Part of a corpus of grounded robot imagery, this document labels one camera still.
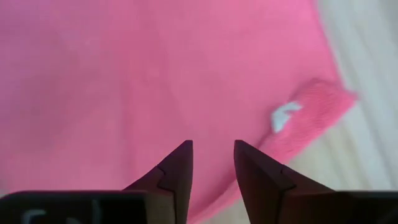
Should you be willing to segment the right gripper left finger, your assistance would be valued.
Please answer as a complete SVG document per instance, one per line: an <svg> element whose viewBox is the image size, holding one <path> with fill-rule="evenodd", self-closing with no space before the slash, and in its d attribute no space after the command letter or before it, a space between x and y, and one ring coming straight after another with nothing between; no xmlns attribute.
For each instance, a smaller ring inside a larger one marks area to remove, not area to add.
<svg viewBox="0 0 398 224"><path fill-rule="evenodd" d="M193 141L186 140L125 188L143 199L139 224L187 224L193 180Z"/></svg>

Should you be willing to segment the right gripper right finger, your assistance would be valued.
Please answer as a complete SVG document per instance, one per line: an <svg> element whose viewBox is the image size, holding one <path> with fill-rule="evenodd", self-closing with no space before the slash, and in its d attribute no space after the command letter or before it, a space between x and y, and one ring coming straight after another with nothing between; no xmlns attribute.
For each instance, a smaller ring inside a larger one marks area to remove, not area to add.
<svg viewBox="0 0 398 224"><path fill-rule="evenodd" d="M333 190L281 164L243 140L234 165L250 224L315 224Z"/></svg>

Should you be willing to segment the pink microfiber towel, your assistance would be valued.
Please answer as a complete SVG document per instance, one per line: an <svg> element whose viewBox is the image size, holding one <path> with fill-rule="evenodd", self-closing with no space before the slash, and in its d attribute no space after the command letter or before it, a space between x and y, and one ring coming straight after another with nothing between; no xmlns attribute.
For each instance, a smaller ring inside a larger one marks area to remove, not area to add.
<svg viewBox="0 0 398 224"><path fill-rule="evenodd" d="M0 0L0 194L121 189L189 139L196 223L235 140L285 163L354 102L316 0Z"/></svg>

